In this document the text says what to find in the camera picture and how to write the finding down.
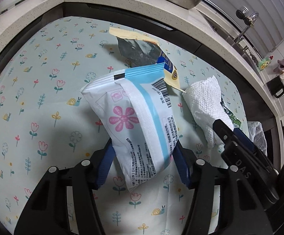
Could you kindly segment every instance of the silver bolt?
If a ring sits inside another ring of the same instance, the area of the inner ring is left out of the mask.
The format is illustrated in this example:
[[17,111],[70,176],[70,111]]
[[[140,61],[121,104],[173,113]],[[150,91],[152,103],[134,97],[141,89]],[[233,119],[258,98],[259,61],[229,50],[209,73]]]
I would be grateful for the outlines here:
[[83,160],[81,164],[83,166],[88,166],[90,163],[91,163],[90,160]]
[[204,161],[203,159],[197,159],[197,160],[196,160],[196,163],[197,163],[198,165],[204,165],[204,164],[205,164],[205,161]]
[[231,165],[231,166],[230,166],[230,169],[231,169],[232,171],[234,171],[234,172],[237,172],[237,171],[238,171],[238,167],[235,166],[235,165]]
[[48,169],[48,171],[50,172],[50,173],[53,173],[53,172],[55,172],[57,170],[57,168],[55,167],[55,166],[52,166],[52,167],[50,167],[49,169]]

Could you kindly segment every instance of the kitchen sink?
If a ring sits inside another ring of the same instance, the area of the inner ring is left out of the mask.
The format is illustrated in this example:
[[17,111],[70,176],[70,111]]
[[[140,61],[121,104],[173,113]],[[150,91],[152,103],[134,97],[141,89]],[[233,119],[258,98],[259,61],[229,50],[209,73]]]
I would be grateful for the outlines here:
[[260,72],[259,69],[257,67],[257,65],[254,63],[254,61],[251,59],[251,57],[249,56],[249,54],[246,52],[245,49],[243,49],[243,47],[240,44],[236,44],[233,41],[233,37],[228,34],[221,26],[219,26],[217,23],[215,23],[214,21],[212,21],[210,18],[206,17],[206,15],[202,14],[204,16],[204,18],[206,19],[206,21],[209,23],[209,25],[213,28],[213,30],[219,35],[221,36],[227,43],[229,43],[230,46],[232,46],[238,53],[240,56],[242,56],[242,58],[248,63],[248,65],[254,70],[254,72],[258,75],[258,77],[262,80],[261,76],[260,76]]

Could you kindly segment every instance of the countertop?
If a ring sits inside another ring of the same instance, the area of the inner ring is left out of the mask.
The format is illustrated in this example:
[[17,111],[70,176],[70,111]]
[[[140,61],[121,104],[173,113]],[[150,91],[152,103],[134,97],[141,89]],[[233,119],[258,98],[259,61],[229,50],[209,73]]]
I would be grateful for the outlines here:
[[25,26],[51,8],[63,2],[84,2],[113,6],[156,19],[201,42],[232,65],[260,94],[276,117],[279,140],[283,142],[280,113],[274,98],[245,60],[217,33],[201,13],[193,8],[183,9],[166,0],[26,0],[0,15],[0,52]]

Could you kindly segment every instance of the faucet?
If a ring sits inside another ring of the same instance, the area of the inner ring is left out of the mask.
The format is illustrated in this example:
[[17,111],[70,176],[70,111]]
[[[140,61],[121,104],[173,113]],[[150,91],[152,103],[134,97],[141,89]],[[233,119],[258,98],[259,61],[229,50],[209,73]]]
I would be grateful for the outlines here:
[[251,16],[247,17],[245,14],[248,12],[248,9],[245,7],[242,7],[241,9],[238,9],[236,11],[236,15],[238,18],[243,19],[244,23],[247,25],[245,29],[233,40],[234,43],[238,44],[241,40],[244,39],[243,35],[245,32],[250,28],[254,26],[255,21],[257,20],[259,13],[254,12]]

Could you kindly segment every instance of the blue gripper pad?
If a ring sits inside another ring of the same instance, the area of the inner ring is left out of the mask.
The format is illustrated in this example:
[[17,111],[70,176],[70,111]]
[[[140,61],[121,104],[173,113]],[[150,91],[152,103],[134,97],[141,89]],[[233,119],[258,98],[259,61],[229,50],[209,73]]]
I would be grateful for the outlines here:
[[110,170],[110,166],[112,165],[115,156],[116,153],[110,141],[110,144],[105,146],[105,155],[102,158],[99,167],[97,168],[96,185],[98,188],[100,188],[105,183]]
[[174,157],[174,162],[177,166],[181,182],[184,183],[188,188],[191,185],[190,168],[185,160],[185,157],[182,154],[178,143],[176,144],[174,151],[172,152],[172,156]]
[[246,149],[249,150],[251,154],[254,154],[255,149],[253,142],[239,128],[234,128],[233,133],[238,137]]

